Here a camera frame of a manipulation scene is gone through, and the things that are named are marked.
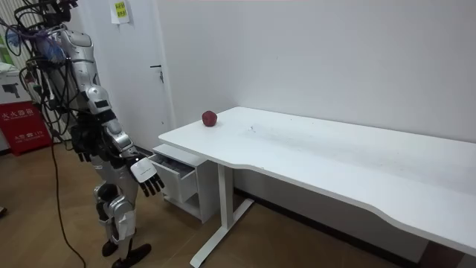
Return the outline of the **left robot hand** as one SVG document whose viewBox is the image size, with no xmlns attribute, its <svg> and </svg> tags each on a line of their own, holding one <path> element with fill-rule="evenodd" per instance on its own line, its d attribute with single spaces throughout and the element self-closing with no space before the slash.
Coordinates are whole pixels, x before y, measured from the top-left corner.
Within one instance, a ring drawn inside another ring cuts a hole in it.
<svg viewBox="0 0 476 268">
<path fill-rule="evenodd" d="M 81 162 L 91 162 L 91 154 L 94 149 L 94 139 L 91 134 L 91 127 L 86 125 L 75 125 L 70 130 L 71 144 L 74 152 L 79 156 Z"/>
</svg>

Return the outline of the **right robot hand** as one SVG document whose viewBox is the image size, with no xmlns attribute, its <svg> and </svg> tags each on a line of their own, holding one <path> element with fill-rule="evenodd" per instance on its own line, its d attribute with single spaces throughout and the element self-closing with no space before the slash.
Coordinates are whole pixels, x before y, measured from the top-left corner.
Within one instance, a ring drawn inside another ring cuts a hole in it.
<svg viewBox="0 0 476 268">
<path fill-rule="evenodd" d="M 131 160 L 129 169 L 145 197 L 154 196 L 164 188 L 164 183 L 150 159 L 136 157 Z"/>
</svg>

